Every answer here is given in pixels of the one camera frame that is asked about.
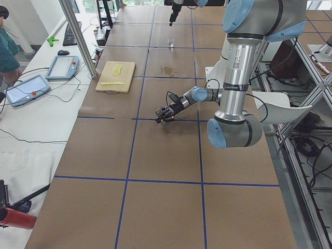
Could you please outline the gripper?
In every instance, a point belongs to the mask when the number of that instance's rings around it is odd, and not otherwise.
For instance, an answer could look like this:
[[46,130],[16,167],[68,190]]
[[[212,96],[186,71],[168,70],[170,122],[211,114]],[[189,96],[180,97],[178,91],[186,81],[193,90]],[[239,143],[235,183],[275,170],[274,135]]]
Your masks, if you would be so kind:
[[173,1],[171,1],[171,3],[172,3],[172,13],[171,13],[170,19],[169,19],[169,22],[170,22],[169,26],[172,26],[173,22],[176,21],[176,18],[182,8],[183,0],[173,0]]
[[183,111],[185,108],[183,106],[183,103],[181,102],[181,99],[173,102],[169,106],[162,106],[161,107],[161,115],[157,115],[155,121],[157,123],[167,122],[168,116],[174,116],[178,114],[179,112]]

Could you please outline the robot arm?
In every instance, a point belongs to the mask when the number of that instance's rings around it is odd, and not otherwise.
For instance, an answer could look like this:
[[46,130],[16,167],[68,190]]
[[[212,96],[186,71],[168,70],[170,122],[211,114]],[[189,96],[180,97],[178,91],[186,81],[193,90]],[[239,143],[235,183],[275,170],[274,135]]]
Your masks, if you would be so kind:
[[216,89],[193,87],[182,96],[170,93],[172,103],[155,111],[156,122],[170,122],[197,102],[215,101],[219,109],[207,123],[210,143],[217,148],[248,147],[262,136],[262,127],[244,112],[254,56],[261,42],[298,37],[305,29],[306,1],[230,1],[223,17],[229,42],[225,78]]
[[164,0],[164,5],[171,6],[172,13],[169,18],[169,26],[172,26],[173,23],[176,21],[178,14],[180,13],[183,6],[187,7],[204,7],[208,0],[193,0],[193,1],[186,1],[186,0]]

